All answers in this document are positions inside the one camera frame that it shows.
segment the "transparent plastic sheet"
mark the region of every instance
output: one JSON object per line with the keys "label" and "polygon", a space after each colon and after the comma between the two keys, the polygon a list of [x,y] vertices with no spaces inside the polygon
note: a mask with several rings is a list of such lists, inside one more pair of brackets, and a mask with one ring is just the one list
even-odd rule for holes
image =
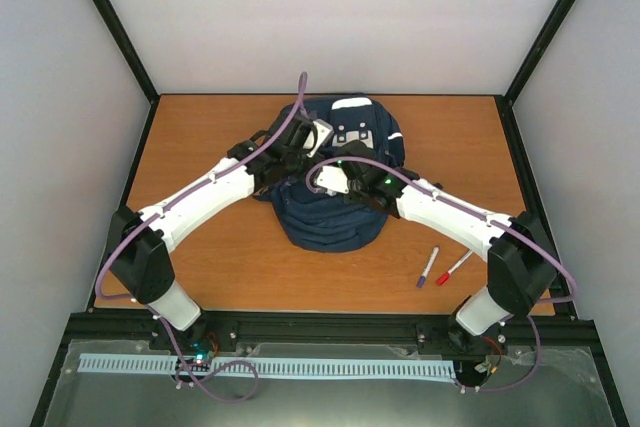
{"label": "transparent plastic sheet", "polygon": [[[588,349],[543,349],[542,366],[531,381],[503,394],[460,395],[453,385],[423,381],[263,380],[256,396],[240,405],[216,403],[197,389],[176,391],[169,376],[77,373],[80,354],[85,352],[169,354],[150,351],[146,342],[73,342],[46,426],[614,425]],[[233,355],[437,358],[418,356],[415,347],[410,346],[324,344],[238,344]],[[497,387],[518,380],[527,373],[533,360],[530,348],[510,348],[499,375],[487,385]],[[249,382],[249,379],[235,380]],[[224,389],[229,387],[225,386],[228,381],[217,379],[210,387]],[[241,394],[248,385],[231,387]]]}

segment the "white wall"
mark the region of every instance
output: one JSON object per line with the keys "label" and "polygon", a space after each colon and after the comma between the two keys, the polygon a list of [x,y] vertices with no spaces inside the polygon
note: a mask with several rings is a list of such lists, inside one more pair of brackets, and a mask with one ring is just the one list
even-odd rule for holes
{"label": "white wall", "polygon": [[0,0],[0,424],[28,425],[148,103],[90,0]]}
{"label": "white wall", "polygon": [[515,112],[577,307],[640,425],[640,0],[578,0]]}
{"label": "white wall", "polygon": [[556,0],[112,0],[160,92],[504,93]]}

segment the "wood surface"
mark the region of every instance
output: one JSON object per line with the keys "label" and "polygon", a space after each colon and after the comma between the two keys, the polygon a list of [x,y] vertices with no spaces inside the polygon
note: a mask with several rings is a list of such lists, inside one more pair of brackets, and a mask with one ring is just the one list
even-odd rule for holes
{"label": "wood surface", "polygon": [[[492,97],[375,96],[398,120],[406,167],[478,206],[513,215],[524,206]],[[266,129],[292,95],[165,95],[128,205],[138,210],[211,169],[227,150]],[[435,245],[440,254],[415,284]],[[449,313],[486,283],[473,256],[444,286],[435,279],[465,248],[422,225],[389,218],[356,252],[293,246],[269,203],[246,199],[201,226],[172,254],[178,281],[205,309]],[[109,276],[107,293],[124,292]],[[124,301],[96,306],[132,307]],[[539,306],[539,314],[552,314]]]}

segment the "navy blue backpack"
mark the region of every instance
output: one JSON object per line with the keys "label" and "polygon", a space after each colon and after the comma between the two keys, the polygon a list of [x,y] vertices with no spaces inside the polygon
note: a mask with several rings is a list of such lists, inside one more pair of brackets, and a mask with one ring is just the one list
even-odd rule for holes
{"label": "navy blue backpack", "polygon": [[[375,100],[365,96],[317,97],[305,100],[311,119],[333,126],[334,135],[320,149],[332,157],[338,147],[361,140],[375,151],[376,160],[391,167],[404,163],[404,142],[397,122]],[[288,112],[291,105],[285,107]],[[387,220],[387,214],[365,205],[345,203],[340,194],[315,194],[304,181],[289,178],[267,193],[268,200],[294,245],[318,252],[349,252],[373,241]]]}

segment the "marker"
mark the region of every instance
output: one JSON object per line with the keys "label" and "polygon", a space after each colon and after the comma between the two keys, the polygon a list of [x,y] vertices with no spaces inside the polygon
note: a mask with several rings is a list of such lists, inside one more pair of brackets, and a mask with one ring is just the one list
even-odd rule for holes
{"label": "marker", "polygon": [[420,276],[420,278],[418,279],[418,283],[416,284],[416,287],[418,287],[419,289],[422,288],[422,286],[424,285],[424,281],[427,280],[427,275],[429,275],[431,267],[433,267],[433,263],[436,261],[438,252],[440,252],[440,247],[436,245],[433,248],[433,252],[431,252],[431,257],[429,257],[429,262],[427,262],[427,266],[424,268],[424,272],[422,272],[422,275]]}
{"label": "marker", "polygon": [[473,254],[473,250],[469,250],[467,251],[466,254],[464,254],[462,257],[460,257],[460,260],[458,260],[458,262],[456,262],[455,264],[453,264],[453,267],[451,267],[449,270],[447,270],[444,274],[442,274],[440,277],[438,277],[438,280],[436,280],[436,284],[438,285],[442,285],[444,284],[447,280],[449,280],[449,277],[451,277],[451,274],[453,274],[456,270],[458,270],[458,268],[464,264],[467,259],[469,257],[471,257],[471,254]]}

